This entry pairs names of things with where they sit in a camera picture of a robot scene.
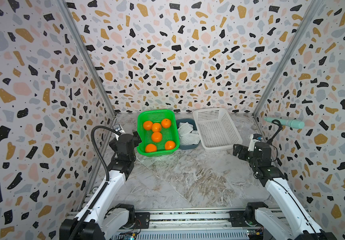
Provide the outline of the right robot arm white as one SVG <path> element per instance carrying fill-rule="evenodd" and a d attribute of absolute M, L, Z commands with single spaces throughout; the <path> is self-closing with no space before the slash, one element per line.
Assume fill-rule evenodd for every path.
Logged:
<path fill-rule="evenodd" d="M 254 142 L 253 147 L 233 146 L 233 155 L 246 161 L 253 176 L 271 194 L 288 224 L 276 217 L 263 202 L 248 203 L 244 213 L 250 226 L 261 225 L 275 240 L 335 240 L 332 232 L 326 232 L 309 215 L 292 192 L 279 168 L 272 165 L 271 147 L 267 143 Z"/>

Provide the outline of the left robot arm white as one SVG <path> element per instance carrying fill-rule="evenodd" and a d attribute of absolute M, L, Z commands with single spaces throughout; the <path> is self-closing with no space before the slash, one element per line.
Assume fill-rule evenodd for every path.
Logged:
<path fill-rule="evenodd" d="M 109 146 L 113 157 L 105 166 L 106 176 L 85 207 L 60 226 L 61 240 L 110 240 L 118 230 L 133 231 L 138 223 L 133 205 L 111 203 L 128 179 L 136 160 L 135 148 L 141 143 L 137 132 L 115 132 Z"/>

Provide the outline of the green plastic mesh basket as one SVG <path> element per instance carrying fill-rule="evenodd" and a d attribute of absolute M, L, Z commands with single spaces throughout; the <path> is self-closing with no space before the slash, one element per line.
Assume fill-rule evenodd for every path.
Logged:
<path fill-rule="evenodd" d="M 151 139 L 152 130 L 145 130 L 143 124 L 147 121 L 161 124 L 164 119 L 171 121 L 171 126 L 169 128 L 161 127 L 162 139 L 159 143 L 155 143 Z M 139 114 L 137 118 L 137 132 L 141 138 L 141 143 L 137 147 L 137 151 L 140 155 L 146 157 L 160 157 L 165 155 L 170 155 L 174 153 L 180 146 L 180 139 L 178 134 L 178 127 L 176 124 L 175 113 L 171 110 L 154 110 L 146 111 Z M 176 146 L 171 150 L 165 149 L 165 143 L 168 141 L 173 141 Z M 154 144 L 157 148 L 156 152 L 147 153 L 146 146 L 149 144 Z"/>

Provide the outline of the white plastic mesh basket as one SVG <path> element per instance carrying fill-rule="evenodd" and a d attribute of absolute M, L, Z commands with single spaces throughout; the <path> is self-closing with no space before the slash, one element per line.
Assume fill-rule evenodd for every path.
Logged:
<path fill-rule="evenodd" d="M 232 149 L 243 140 L 227 110 L 223 108 L 203 109 L 193 112 L 197 131 L 205 151 Z"/>

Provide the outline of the dark teal plastic bin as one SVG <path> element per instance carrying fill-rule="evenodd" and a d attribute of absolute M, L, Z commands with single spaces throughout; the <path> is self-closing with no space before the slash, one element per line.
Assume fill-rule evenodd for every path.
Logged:
<path fill-rule="evenodd" d="M 177 126 L 179 126 L 179 123 L 181 123 L 181 122 L 188 122 L 188 123 L 190 123 L 190 124 L 192 124 L 192 125 L 194 126 L 194 130 L 196 130 L 196 131 L 198 130 L 198 129 L 197 129 L 197 126 L 196 126 L 196 124 L 195 124 L 195 121 L 194 121 L 193 119 L 189 119 L 189 118 L 179 119 L 179 120 L 176 121 Z M 180 143 L 180 147 L 179 147 L 179 148 L 180 148 L 181 150 L 192 150 L 192 149 L 197 148 L 198 145 L 183 146 L 183 145 L 181 145 L 181 143 Z"/>

